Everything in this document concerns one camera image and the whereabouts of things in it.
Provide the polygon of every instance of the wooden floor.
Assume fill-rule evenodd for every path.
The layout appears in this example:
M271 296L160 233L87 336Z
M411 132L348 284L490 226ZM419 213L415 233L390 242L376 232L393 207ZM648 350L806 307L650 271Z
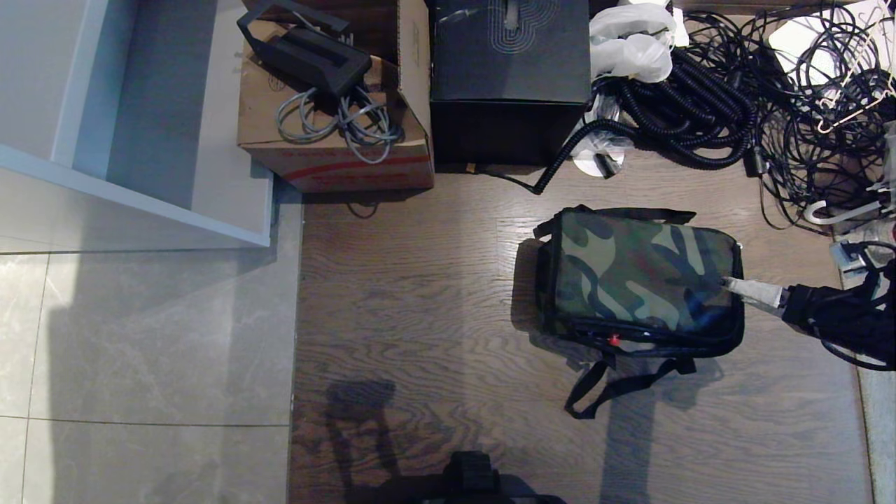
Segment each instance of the wooden floor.
M535 331L527 239L565 206L694 210L692 224L744 244L748 278L839 285L827 240L769 228L743 173L638 152L610 180L564 167L543 196L444 173L399 203L312 199L291 501L398 502L453 451L481 449L570 503L870 502L855 370L753 308L743 345L697 375L615 400L595 421L563 411L593 355Z

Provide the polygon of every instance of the marble tile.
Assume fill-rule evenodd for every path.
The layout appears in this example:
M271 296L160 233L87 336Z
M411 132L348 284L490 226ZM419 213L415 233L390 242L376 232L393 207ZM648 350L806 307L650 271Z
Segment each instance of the marble tile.
M52 256L30 414L288 425L302 209L268 249Z
M22 504L27 426L23 418L0 417L0 504Z
M28 416L47 256L0 256L0 415Z
M32 420L27 504L286 502L289 427Z

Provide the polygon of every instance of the white cabinet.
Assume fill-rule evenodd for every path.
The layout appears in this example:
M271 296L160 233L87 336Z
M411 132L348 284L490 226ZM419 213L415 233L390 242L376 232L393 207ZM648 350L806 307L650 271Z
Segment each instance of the white cabinet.
M267 247L239 0L0 3L0 253Z

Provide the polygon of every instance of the black box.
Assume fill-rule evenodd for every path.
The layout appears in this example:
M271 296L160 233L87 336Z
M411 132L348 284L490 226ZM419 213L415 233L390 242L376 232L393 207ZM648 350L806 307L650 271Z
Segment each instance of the black box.
M547 165L590 96L588 0L439 0L436 162Z

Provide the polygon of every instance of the camouflage bag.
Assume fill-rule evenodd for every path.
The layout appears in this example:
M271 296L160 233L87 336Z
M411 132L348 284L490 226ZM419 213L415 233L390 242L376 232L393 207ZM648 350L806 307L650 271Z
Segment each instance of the camouflage bag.
M743 339L744 304L722 289L723 276L743 278L740 245L721 231L685 226L694 216L580 205L536 228L537 238L551 237L538 251L543 332L603 355L566 401L576 418L594 418L601 404L649 388L673 370L693 373L694 358L731 352ZM610 383L576 412L617 356L668 360L650 375Z

